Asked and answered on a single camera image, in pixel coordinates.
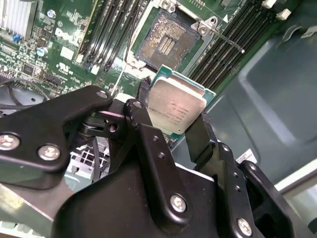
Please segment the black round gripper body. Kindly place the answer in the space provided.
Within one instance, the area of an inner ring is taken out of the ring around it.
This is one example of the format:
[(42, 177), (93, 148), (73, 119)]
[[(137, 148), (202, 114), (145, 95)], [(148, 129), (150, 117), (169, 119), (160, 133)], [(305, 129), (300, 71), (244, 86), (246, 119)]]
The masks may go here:
[(212, 178), (178, 165), (194, 207), (191, 223), (179, 233), (160, 229), (152, 219), (138, 163), (72, 195), (58, 211), (53, 238), (230, 238), (227, 221), (216, 215)]

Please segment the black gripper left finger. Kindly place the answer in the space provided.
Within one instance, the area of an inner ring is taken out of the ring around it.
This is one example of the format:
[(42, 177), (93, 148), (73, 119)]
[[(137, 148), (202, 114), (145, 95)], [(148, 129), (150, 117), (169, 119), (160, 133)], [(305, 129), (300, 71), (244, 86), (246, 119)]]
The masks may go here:
[(118, 151), (110, 164), (118, 172), (138, 163), (155, 224), (179, 233), (192, 221), (193, 206), (162, 132), (143, 103), (130, 99), (119, 113), (111, 96), (87, 86), (5, 116), (0, 120), (0, 180), (32, 189), (56, 187), (70, 152), (92, 136), (108, 138)]

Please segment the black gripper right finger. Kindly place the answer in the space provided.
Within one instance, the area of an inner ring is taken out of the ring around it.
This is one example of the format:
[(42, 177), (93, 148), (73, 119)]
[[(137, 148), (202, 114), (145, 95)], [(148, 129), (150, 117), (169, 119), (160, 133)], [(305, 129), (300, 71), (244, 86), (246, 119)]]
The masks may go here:
[(253, 162), (240, 163), (217, 141), (201, 113), (185, 132), (196, 170), (215, 183), (216, 227), (222, 238), (305, 238), (307, 226)]

